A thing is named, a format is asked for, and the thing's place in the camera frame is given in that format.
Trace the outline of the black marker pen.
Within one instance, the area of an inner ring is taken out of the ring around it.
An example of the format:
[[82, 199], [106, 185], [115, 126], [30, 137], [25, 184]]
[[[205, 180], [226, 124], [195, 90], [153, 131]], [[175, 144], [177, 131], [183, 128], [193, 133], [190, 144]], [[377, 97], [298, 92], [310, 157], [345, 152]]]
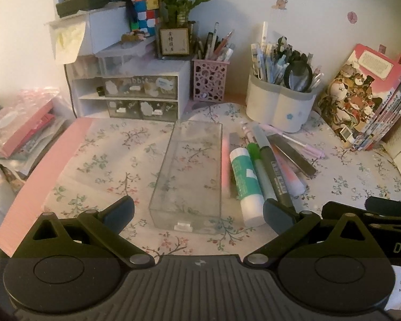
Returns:
[[295, 208], [272, 148], [270, 146], [261, 147], [260, 156], [265, 171], [272, 184], [272, 188], [274, 189], [277, 201], [284, 207], [294, 210]]

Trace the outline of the orange pink highlighter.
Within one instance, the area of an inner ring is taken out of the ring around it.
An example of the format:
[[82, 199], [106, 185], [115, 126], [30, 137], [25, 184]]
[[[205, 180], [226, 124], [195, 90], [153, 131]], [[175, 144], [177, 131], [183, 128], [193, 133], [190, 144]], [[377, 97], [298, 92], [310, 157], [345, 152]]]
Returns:
[[274, 152], [275, 158], [280, 167], [288, 193], [293, 197], [302, 195], [306, 190], [305, 185], [288, 164], [282, 152], [276, 146], [272, 146], [272, 151]]

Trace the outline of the white green glue stick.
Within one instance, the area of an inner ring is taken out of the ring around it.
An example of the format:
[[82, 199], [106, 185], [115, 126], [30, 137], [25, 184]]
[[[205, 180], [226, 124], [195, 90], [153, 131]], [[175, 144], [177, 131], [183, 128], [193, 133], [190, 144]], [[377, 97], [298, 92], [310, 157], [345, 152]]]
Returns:
[[259, 227], [265, 223], [264, 197], [247, 148], [235, 148], [229, 154], [242, 218], [246, 227]]

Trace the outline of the purple clear pen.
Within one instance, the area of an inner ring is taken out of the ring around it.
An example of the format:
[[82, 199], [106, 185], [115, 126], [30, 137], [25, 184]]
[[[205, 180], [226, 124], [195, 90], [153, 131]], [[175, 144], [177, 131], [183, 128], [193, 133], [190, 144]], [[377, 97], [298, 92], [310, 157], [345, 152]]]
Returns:
[[299, 141], [296, 138], [293, 138], [293, 137], [287, 135], [283, 131], [281, 131], [271, 125], [260, 124], [260, 127], [266, 133], [277, 134], [277, 135], [281, 136], [282, 138], [286, 139], [287, 141], [297, 144], [298, 146], [300, 146], [303, 149], [303, 151], [305, 151], [308, 155], [310, 155], [312, 157], [315, 157], [318, 159], [326, 158], [325, 153], [321, 149], [315, 148], [315, 147], [309, 145], [308, 143], [303, 143], [302, 141]]

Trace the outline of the clear plastic organizer tray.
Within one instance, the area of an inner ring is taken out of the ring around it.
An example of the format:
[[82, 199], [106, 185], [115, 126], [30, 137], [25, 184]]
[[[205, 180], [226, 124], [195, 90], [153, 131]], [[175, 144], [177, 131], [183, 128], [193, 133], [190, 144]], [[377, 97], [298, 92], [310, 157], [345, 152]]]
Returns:
[[149, 211], [156, 228], [215, 235], [222, 216], [222, 124], [175, 123]]

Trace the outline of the green cap highlighter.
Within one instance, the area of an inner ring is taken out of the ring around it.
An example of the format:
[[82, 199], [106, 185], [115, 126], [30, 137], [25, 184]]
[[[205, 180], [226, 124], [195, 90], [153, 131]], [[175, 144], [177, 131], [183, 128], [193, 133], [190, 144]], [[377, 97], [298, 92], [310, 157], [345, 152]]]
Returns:
[[258, 144], [257, 143], [249, 143], [247, 145], [247, 150], [248, 150], [248, 153], [250, 155], [253, 165], [256, 167], [261, 161], [260, 150], [259, 150]]

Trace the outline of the pale pink pen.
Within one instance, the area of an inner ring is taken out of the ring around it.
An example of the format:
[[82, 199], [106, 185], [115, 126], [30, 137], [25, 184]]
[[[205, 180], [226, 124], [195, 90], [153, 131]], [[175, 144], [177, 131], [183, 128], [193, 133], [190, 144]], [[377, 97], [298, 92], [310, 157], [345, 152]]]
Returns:
[[256, 143], [256, 139], [255, 139], [251, 129], [248, 127], [248, 124], [241, 123], [240, 125], [241, 125], [242, 131], [246, 137], [247, 142], [248, 143]]

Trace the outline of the pink desk mat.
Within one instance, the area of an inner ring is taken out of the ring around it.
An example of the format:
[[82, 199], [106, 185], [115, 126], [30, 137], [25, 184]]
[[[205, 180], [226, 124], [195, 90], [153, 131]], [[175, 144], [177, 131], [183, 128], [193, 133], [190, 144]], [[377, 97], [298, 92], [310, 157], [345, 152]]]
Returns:
[[31, 226], [44, 210], [47, 195], [84, 140], [94, 119], [76, 119], [36, 166], [12, 203], [0, 226], [0, 249], [12, 257]]

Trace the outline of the cartoon cover book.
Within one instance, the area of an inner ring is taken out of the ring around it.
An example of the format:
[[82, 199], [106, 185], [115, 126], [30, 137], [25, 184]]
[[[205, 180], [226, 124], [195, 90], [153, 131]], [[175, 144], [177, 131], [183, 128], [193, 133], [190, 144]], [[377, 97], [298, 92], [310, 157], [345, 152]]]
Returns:
[[401, 109], [401, 64], [356, 44], [315, 110], [353, 151], [371, 148]]

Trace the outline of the pink box in plastic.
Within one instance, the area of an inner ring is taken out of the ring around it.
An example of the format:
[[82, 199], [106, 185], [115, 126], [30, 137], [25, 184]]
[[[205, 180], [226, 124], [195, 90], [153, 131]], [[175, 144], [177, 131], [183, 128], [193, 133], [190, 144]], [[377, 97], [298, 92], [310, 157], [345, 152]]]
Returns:
[[21, 91], [0, 106], [0, 165], [28, 176], [61, 133], [66, 118], [56, 111], [61, 103], [58, 89]]

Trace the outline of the black magnifying glass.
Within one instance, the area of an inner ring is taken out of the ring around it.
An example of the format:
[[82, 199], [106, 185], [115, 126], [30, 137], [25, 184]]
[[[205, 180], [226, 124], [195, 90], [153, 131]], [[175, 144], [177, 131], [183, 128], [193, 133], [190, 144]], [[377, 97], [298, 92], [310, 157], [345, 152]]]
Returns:
[[292, 61], [285, 69], [284, 84], [287, 89], [304, 93], [313, 81], [311, 66], [302, 60]]

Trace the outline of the pink perforated pen cup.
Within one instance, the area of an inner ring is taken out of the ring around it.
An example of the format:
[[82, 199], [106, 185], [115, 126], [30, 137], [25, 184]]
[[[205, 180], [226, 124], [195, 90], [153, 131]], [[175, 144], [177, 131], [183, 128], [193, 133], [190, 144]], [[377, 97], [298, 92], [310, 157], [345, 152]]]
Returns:
[[229, 62], [194, 59], [192, 63], [193, 99], [211, 103], [224, 101]]

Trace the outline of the framed calligraphy planter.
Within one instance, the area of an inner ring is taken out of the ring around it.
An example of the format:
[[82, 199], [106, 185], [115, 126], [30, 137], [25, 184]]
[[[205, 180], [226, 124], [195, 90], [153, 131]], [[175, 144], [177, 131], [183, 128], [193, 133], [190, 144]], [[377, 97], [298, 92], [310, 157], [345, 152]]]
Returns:
[[159, 30], [159, 56], [189, 56], [188, 28], [161, 28]]

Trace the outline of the white storage box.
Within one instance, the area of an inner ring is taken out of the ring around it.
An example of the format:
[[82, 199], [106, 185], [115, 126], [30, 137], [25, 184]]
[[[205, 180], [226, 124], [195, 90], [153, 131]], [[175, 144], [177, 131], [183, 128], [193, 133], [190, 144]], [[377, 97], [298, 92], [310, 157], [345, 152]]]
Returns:
[[94, 9], [89, 12], [79, 11], [71, 16], [49, 22], [54, 58], [55, 37], [53, 31], [77, 22], [86, 22], [84, 40], [78, 56], [96, 54], [117, 43], [123, 34], [129, 32], [129, 22], [124, 7]]

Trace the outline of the colourful rubik cube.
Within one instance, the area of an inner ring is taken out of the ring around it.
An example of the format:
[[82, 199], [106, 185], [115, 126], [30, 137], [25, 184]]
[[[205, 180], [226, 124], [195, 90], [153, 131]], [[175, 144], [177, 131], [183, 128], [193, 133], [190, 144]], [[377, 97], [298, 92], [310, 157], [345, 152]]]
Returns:
[[131, 30], [154, 36], [156, 25], [159, 23], [159, 0], [129, 1]]

